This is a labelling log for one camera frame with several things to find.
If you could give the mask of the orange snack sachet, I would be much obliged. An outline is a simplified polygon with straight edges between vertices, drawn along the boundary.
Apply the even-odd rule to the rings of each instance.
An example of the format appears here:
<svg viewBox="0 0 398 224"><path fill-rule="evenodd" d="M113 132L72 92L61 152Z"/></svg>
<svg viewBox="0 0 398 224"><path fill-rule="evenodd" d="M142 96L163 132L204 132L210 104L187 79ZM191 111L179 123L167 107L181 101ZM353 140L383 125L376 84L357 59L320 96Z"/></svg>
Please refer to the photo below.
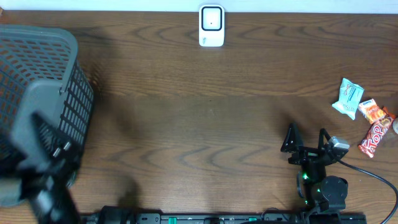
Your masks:
<svg viewBox="0 0 398 224"><path fill-rule="evenodd" d="M370 124L373 124L386 116L386 113L377 105L374 99L361 102L358 105L358 109Z"/></svg>

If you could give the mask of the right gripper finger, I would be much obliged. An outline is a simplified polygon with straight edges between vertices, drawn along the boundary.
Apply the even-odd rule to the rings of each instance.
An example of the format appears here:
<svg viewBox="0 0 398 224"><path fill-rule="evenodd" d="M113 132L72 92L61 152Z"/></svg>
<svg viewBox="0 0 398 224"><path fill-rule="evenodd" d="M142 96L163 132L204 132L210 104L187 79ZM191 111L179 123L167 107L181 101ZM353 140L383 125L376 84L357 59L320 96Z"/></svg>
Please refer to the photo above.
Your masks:
<svg viewBox="0 0 398 224"><path fill-rule="evenodd" d="M301 147L303 147L303 139L299 129L295 123L290 123L280 151L294 153L299 152Z"/></svg>
<svg viewBox="0 0 398 224"><path fill-rule="evenodd" d="M318 138L318 149L322 149L324 147L324 140L328 143L330 139L331 136L328 134L327 130L325 128L321 128Z"/></svg>

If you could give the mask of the red Top chocolate bar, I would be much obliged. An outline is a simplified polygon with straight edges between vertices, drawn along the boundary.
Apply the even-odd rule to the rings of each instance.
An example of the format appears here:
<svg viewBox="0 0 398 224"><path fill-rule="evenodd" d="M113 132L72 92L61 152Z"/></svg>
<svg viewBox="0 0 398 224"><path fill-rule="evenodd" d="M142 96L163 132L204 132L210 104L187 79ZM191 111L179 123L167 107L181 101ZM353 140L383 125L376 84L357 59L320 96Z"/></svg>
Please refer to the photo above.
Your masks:
<svg viewBox="0 0 398 224"><path fill-rule="evenodd" d="M374 157L376 148L396 119L396 115L390 113L386 107L383 107L382 110L386 113L386 116L372 124L367 135L358 145L358 149L370 158Z"/></svg>

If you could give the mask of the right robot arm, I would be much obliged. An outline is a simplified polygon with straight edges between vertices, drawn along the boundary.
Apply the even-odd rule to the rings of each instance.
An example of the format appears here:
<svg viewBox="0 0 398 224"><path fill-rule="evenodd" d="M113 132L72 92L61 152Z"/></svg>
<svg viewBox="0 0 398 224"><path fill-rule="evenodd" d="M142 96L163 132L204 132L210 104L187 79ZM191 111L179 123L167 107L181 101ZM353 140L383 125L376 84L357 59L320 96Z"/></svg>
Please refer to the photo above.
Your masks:
<svg viewBox="0 0 398 224"><path fill-rule="evenodd" d="M291 154L288 163L298 165L297 191L307 207L297 215L300 223L341 223L339 212L346 208L348 182L326 174L326 166L338 162L349 151L349 144L321 129L317 147L307 147L296 124L289 124L281 152Z"/></svg>

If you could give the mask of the green lidded round jar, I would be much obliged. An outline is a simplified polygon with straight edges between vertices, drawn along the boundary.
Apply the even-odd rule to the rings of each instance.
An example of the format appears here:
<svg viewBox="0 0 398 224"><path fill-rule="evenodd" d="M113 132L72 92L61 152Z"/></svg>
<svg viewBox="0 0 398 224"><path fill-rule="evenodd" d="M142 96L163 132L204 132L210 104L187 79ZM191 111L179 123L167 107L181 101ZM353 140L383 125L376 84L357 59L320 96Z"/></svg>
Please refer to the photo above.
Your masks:
<svg viewBox="0 0 398 224"><path fill-rule="evenodd" d="M398 118L393 121L392 128L396 134L398 134Z"/></svg>

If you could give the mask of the white teal snack packet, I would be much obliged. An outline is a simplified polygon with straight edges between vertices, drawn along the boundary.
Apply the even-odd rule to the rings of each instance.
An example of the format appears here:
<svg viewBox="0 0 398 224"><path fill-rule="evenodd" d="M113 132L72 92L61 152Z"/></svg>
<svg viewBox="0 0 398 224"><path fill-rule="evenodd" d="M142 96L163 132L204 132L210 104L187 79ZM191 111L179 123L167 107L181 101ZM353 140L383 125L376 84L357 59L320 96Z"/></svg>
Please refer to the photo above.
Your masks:
<svg viewBox="0 0 398 224"><path fill-rule="evenodd" d="M340 85L338 101L332 107L341 114L349 116L355 120L356 111L361 101L364 89L358 84L352 83L347 78L343 78Z"/></svg>

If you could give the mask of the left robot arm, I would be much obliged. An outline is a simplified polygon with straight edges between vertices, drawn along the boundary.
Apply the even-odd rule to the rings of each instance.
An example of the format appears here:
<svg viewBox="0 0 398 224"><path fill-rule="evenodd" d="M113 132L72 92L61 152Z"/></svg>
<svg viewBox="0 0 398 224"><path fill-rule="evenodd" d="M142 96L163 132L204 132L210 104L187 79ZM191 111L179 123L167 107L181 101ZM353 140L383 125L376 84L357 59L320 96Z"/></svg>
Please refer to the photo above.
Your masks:
<svg viewBox="0 0 398 224"><path fill-rule="evenodd" d="M28 201L38 223L81 223L69 192L81 164L83 147L33 113L34 139L28 151L17 148L1 135L1 206Z"/></svg>

